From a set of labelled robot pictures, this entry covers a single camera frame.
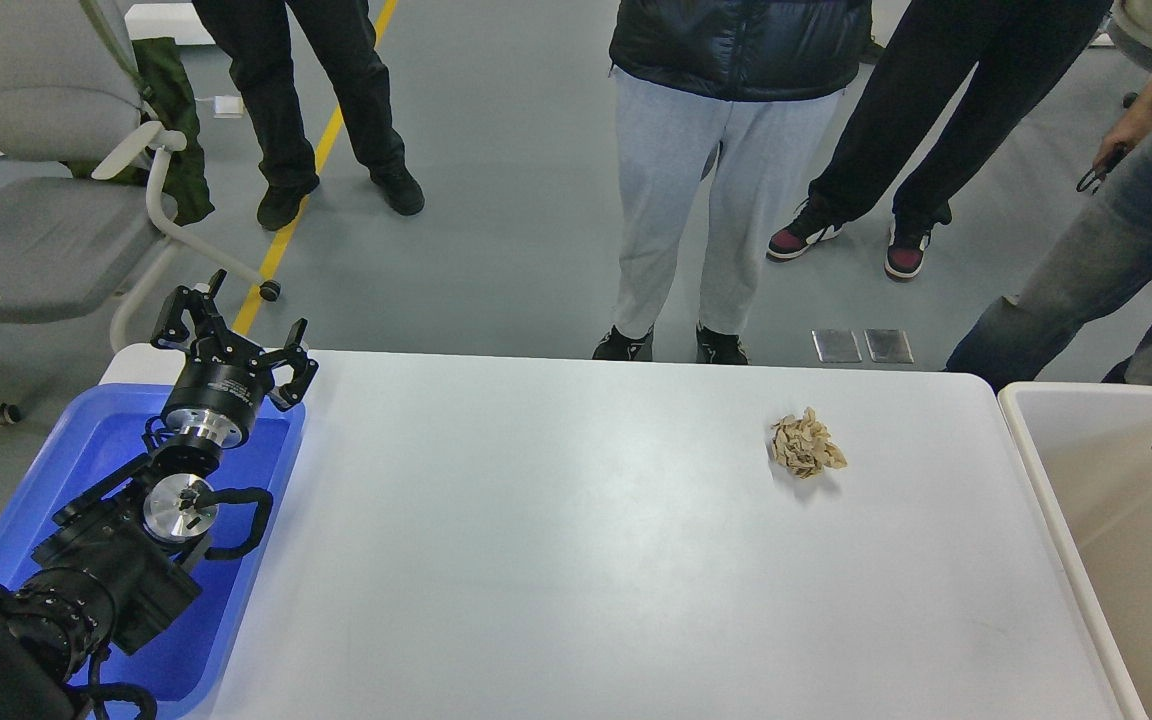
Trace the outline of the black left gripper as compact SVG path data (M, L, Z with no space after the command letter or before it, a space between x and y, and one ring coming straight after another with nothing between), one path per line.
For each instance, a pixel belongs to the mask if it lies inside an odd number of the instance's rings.
M319 364L303 346L306 318L294 323L285 344L274 350L238 336L237 365L200 361L230 359L234 353L234 333L215 304L225 276L225 270L217 270L206 286L175 288L157 316L151 344L195 359L187 361L166 397L165 427L234 448L250 438L264 397L279 411L300 406Z

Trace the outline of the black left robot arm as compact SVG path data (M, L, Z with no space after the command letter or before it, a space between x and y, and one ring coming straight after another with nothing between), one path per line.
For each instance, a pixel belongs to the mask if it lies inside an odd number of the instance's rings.
M52 515L58 528L22 588L0 584L0 719L105 719L115 702L154 719L147 688L101 682L111 647L136 653L183 615L200 597L198 562L260 546L273 493L209 477L250 439L262 402L301 404L319 365L303 344L306 319L279 348L229 328L215 304L225 275L165 301L152 344L185 361L143 430L146 450Z

